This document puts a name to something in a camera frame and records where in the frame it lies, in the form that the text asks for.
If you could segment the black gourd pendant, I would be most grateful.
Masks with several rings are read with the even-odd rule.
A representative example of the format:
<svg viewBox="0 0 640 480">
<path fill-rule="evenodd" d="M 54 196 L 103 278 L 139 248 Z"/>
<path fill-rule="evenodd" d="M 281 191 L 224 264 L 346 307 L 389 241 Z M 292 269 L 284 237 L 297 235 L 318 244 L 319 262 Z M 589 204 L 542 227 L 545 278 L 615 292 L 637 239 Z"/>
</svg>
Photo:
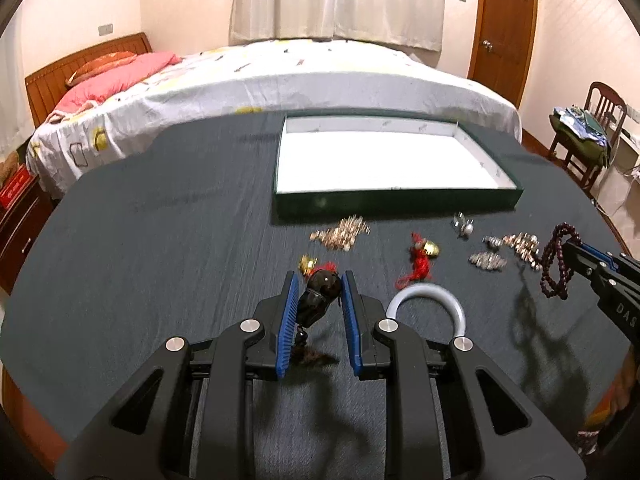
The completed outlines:
<svg viewBox="0 0 640 480">
<path fill-rule="evenodd" d="M 342 281 L 334 266 L 314 271 L 297 303 L 296 334 L 291 362 L 299 367 L 334 366 L 340 359 L 308 346 L 308 328 L 320 321 L 342 294 Z"/>
</svg>

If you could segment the white jade bangle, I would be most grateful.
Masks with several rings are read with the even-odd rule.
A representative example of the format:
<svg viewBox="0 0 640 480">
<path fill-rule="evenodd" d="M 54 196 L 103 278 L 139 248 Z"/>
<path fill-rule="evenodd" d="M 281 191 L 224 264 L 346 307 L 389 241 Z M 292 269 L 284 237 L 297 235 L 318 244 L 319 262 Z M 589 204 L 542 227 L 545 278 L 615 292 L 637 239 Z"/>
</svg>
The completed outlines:
<svg viewBox="0 0 640 480">
<path fill-rule="evenodd" d="M 412 284 L 401 289 L 386 307 L 386 318 L 396 320 L 401 307 L 410 302 L 420 302 L 444 312 L 452 325 L 452 338 L 466 336 L 466 315 L 462 303 L 450 290 L 436 284 Z"/>
</svg>

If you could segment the dark red bead mala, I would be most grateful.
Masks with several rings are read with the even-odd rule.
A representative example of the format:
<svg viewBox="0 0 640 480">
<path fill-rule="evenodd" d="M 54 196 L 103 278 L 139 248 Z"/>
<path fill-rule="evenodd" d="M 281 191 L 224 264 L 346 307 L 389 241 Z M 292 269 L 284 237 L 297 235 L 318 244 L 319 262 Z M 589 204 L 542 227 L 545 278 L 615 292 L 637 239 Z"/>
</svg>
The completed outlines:
<svg viewBox="0 0 640 480">
<path fill-rule="evenodd" d="M 540 258 L 540 288 L 547 298 L 558 297 L 567 300 L 568 297 L 568 283 L 572 279 L 574 271 L 565 262 L 564 242 L 580 242 L 576 228 L 566 222 L 558 224 L 554 228 L 549 243 Z"/>
</svg>

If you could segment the small gold red charm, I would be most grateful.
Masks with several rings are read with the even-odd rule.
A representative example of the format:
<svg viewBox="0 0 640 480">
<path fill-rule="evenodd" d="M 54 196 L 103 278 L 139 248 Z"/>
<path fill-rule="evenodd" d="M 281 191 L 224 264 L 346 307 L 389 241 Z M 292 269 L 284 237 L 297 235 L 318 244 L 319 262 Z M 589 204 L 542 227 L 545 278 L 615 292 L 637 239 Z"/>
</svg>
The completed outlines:
<svg viewBox="0 0 640 480">
<path fill-rule="evenodd" d="M 302 255 L 299 259 L 298 270 L 304 278 L 310 278 L 312 274 L 319 271 L 336 273 L 337 265 L 331 261 L 320 263 L 317 258 L 311 257 L 310 255 Z"/>
</svg>

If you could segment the red knot gold charm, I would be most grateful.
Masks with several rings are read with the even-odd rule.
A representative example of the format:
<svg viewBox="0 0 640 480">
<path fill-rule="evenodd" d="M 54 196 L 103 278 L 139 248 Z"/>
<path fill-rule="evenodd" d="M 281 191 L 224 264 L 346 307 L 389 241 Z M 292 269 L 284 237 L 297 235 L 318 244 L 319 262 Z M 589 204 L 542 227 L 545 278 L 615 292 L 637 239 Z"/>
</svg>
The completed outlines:
<svg viewBox="0 0 640 480">
<path fill-rule="evenodd" d="M 411 284 L 429 280 L 431 278 L 432 260 L 438 258 L 439 255 L 440 248 L 435 242 L 417 232 L 412 232 L 411 246 L 409 247 L 411 272 L 398 278 L 395 287 L 401 290 Z"/>
</svg>

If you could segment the silver bead earring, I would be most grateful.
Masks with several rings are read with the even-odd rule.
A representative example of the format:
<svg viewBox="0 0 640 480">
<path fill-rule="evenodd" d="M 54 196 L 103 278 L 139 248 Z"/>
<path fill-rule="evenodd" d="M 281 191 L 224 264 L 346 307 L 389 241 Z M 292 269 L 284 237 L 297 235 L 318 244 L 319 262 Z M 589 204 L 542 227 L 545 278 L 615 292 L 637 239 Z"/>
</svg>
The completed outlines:
<svg viewBox="0 0 640 480">
<path fill-rule="evenodd" d="M 469 256 L 469 263 L 483 271 L 497 272 L 508 264 L 508 260 L 496 252 L 477 252 Z"/>
</svg>

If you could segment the small silver earring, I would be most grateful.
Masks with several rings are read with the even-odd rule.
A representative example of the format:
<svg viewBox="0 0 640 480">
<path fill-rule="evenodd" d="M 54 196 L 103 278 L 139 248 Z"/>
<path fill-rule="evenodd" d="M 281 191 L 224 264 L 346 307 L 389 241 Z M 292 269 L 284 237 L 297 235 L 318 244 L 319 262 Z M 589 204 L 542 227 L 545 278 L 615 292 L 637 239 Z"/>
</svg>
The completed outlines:
<svg viewBox="0 0 640 480">
<path fill-rule="evenodd" d="M 483 238 L 483 243 L 492 252 L 498 252 L 498 250 L 503 245 L 503 239 L 501 237 L 498 237 L 498 236 L 485 236 Z"/>
</svg>

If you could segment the green jewelry tray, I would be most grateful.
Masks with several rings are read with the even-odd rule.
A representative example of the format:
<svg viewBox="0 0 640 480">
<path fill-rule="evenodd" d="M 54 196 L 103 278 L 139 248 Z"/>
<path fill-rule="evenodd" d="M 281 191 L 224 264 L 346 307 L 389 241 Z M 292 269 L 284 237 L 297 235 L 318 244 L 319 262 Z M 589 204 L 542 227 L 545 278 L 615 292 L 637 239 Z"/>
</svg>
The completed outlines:
<svg viewBox="0 0 640 480">
<path fill-rule="evenodd" d="M 488 130 L 426 117 L 285 118 L 272 208 L 283 221 L 509 211 L 524 188 Z"/>
</svg>

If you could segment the dark grey table cloth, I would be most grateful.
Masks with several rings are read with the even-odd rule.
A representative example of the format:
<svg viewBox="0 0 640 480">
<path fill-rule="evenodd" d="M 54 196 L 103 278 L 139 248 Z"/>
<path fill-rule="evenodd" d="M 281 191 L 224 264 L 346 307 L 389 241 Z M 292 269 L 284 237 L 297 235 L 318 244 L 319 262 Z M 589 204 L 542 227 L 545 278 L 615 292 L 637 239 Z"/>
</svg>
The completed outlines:
<svg viewBox="0 0 640 480">
<path fill-rule="evenodd" d="M 540 288 L 554 228 L 618 254 L 608 227 L 558 167 L 488 128 L 523 185 L 516 207 L 474 214 L 283 221 L 272 208 L 282 113 L 172 126 L 142 154 L 82 176 L 17 278 L 1 359 L 66 441 L 52 468 L 9 425 L 12 479 L 582 479 L 572 439 L 639 341 L 575 273 L 567 300 Z M 411 233 L 440 248 L 431 278 L 462 303 L 466 336 L 410 302 L 386 318 L 411 272 Z M 469 263 L 491 252 L 497 272 Z M 252 374 L 254 312 L 302 255 L 354 274 L 384 318 L 384 376 L 356 376 L 342 295 L 308 328 L 334 366 Z"/>
</svg>

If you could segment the bed with patterned sheet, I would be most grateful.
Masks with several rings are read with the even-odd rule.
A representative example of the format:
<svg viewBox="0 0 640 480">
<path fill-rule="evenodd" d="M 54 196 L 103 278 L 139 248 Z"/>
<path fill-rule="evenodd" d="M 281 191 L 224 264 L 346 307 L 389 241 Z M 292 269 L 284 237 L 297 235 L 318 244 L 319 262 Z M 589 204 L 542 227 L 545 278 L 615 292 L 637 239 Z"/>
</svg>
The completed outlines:
<svg viewBox="0 0 640 480">
<path fill-rule="evenodd" d="M 224 115 L 416 113 L 522 136 L 518 110 L 495 91 L 377 44 L 271 40 L 180 58 L 100 105 L 52 110 L 26 148 L 28 170 L 52 197 L 94 168 L 145 151 L 170 126 Z"/>
</svg>

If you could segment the pink pillow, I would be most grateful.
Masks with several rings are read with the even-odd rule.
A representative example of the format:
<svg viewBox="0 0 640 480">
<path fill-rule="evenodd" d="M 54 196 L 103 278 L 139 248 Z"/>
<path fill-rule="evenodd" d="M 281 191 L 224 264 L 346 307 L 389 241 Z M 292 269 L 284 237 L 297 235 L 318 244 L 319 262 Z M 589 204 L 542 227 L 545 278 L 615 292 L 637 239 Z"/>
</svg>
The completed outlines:
<svg viewBox="0 0 640 480">
<path fill-rule="evenodd" d="M 126 91 L 165 67 L 182 61 L 180 56 L 171 52 L 152 52 L 137 56 L 134 62 L 68 88 L 53 110 L 62 114 L 76 114 L 84 110 L 89 103 L 100 105 L 114 94 Z"/>
</svg>

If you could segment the orange patterned pillow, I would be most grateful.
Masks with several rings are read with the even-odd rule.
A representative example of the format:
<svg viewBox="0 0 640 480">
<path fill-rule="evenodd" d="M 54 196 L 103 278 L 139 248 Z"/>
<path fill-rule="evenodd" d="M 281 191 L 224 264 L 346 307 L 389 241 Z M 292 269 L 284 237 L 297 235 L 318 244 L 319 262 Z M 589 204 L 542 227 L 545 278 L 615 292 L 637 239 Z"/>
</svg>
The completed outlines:
<svg viewBox="0 0 640 480">
<path fill-rule="evenodd" d="M 82 82 L 104 74 L 109 70 L 114 70 L 114 68 L 134 62 L 137 57 L 138 56 L 134 52 L 130 51 L 118 51 L 104 54 L 85 63 L 83 66 L 80 66 L 78 70 L 75 70 L 70 75 L 70 78 L 65 81 L 65 85 L 67 88 L 73 88 L 76 84 L 81 84 Z"/>
</svg>

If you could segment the white curtain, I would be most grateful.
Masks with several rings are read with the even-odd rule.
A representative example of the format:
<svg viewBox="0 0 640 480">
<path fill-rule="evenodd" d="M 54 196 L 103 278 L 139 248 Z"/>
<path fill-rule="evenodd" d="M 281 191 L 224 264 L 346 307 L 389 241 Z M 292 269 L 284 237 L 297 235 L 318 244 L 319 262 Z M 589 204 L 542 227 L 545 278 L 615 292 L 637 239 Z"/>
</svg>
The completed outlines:
<svg viewBox="0 0 640 480">
<path fill-rule="evenodd" d="M 442 50 L 445 0 L 232 0 L 229 42 L 342 38 Z"/>
</svg>

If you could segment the wooden headboard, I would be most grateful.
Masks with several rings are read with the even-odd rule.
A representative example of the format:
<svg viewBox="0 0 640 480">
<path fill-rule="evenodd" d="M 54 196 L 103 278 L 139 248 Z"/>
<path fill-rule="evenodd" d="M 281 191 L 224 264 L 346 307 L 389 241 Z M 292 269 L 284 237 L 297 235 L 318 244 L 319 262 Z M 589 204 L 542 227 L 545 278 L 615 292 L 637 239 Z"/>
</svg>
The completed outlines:
<svg viewBox="0 0 640 480">
<path fill-rule="evenodd" d="M 38 128 L 52 112 L 55 104 L 62 99 L 68 90 L 65 81 L 75 70 L 94 58 L 119 51 L 143 54 L 152 52 L 153 49 L 145 33 L 138 32 L 66 55 L 27 76 L 25 88 L 34 127 Z"/>
</svg>

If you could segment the wall socket plate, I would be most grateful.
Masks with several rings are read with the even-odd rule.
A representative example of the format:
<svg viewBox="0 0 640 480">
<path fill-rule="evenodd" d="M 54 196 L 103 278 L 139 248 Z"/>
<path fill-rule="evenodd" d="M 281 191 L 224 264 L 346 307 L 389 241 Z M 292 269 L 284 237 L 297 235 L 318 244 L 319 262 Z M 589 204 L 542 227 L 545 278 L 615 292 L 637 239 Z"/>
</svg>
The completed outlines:
<svg viewBox="0 0 640 480">
<path fill-rule="evenodd" d="M 113 32 L 113 25 L 112 24 L 106 24 L 106 25 L 101 25 L 99 27 L 99 35 L 100 36 L 106 36 L 109 35 Z"/>
</svg>

